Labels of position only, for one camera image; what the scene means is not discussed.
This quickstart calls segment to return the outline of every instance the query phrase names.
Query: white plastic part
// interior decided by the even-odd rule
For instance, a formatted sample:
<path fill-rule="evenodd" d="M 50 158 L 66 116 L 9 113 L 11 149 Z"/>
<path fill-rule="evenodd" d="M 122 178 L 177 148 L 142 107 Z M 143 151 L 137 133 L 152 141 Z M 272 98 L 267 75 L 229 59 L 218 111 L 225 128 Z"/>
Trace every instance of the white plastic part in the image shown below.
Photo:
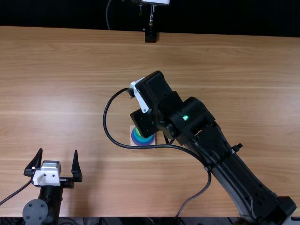
<path fill-rule="evenodd" d="M 142 0 L 142 3 L 169 5 L 170 0 Z"/>
<path fill-rule="evenodd" d="M 40 186 L 60 186 L 60 172 L 60 162 L 44 161 L 41 169 L 36 170 L 34 173 L 33 184 Z"/>
<path fill-rule="evenodd" d="M 137 99 L 137 101 L 140 104 L 141 110 L 143 113 L 146 113 L 149 110 L 149 107 L 147 106 L 147 104 L 145 103 L 144 99 L 142 98 L 142 96 L 140 95 L 139 91 L 136 89 L 135 85 L 137 83 L 139 83 L 140 80 L 144 79 L 145 77 L 142 77 L 141 79 L 138 79 L 137 81 L 133 81 L 130 83 L 130 88 L 133 89 L 133 92 L 135 94 L 135 97 Z"/>

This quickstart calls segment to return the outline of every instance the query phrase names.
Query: blue ring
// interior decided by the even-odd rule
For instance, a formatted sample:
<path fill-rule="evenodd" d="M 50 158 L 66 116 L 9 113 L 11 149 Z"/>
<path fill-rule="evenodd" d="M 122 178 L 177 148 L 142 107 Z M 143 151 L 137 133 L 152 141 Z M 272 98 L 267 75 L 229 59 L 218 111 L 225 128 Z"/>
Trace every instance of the blue ring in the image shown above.
<path fill-rule="evenodd" d="M 143 138 L 136 132 L 136 127 L 131 132 L 131 139 L 137 146 L 145 146 L 150 145 L 154 140 L 154 135 L 151 135 L 150 137 Z"/>

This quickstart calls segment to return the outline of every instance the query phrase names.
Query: wood grain surface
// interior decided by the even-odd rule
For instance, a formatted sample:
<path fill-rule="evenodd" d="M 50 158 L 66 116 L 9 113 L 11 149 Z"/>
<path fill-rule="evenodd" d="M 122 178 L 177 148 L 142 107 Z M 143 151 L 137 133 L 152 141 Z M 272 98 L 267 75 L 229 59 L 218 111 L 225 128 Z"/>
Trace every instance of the wood grain surface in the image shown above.
<path fill-rule="evenodd" d="M 203 167 L 174 149 L 127 150 L 102 128 L 108 99 L 161 70 L 182 99 L 199 98 L 239 156 L 277 195 L 300 205 L 300 39 L 0 27 L 0 199 L 28 180 L 39 148 L 71 175 L 78 150 L 83 183 L 65 189 L 60 216 L 175 216 L 207 182 Z M 108 128 L 129 144 L 137 101 L 112 104 Z M 158 143 L 163 143 L 161 134 Z M 37 198 L 31 185 L 0 207 L 22 216 Z M 238 211 L 221 185 L 190 202 L 182 216 L 227 217 Z"/>

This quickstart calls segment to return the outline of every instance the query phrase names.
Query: black wall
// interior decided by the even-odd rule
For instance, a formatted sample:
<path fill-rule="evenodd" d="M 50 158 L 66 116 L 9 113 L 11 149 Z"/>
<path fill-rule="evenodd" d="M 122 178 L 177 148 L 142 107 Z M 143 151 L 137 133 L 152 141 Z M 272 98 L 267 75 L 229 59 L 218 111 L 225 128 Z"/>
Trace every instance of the black wall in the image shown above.
<path fill-rule="evenodd" d="M 107 0 L 1 0 L 0 25 L 107 29 Z M 149 18 L 129 0 L 112 0 L 112 30 L 142 30 Z M 171 0 L 157 7 L 161 32 L 300 37 L 300 0 Z"/>

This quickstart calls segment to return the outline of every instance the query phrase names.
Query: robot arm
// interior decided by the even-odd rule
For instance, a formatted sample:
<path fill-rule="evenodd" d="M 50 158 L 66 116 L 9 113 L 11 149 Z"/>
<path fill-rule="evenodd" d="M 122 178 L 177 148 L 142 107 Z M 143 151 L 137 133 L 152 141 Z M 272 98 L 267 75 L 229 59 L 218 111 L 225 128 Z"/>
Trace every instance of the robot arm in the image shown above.
<path fill-rule="evenodd" d="M 24 170 L 34 186 L 41 188 L 38 199 L 29 201 L 23 209 L 26 225 L 56 225 L 60 214 L 60 204 L 64 188 L 74 188 L 74 182 L 82 182 L 83 177 L 78 162 L 77 150 L 74 152 L 73 177 L 60 177 L 59 161 L 44 161 L 43 150 L 39 149 L 36 156 Z"/>
<path fill-rule="evenodd" d="M 290 197 L 277 197 L 264 186 L 230 146 L 215 118 L 194 97 L 182 101 L 160 71 L 131 84 L 142 109 L 130 114 L 143 137 L 163 131 L 199 155 L 249 224 L 281 225 L 296 210 Z"/>

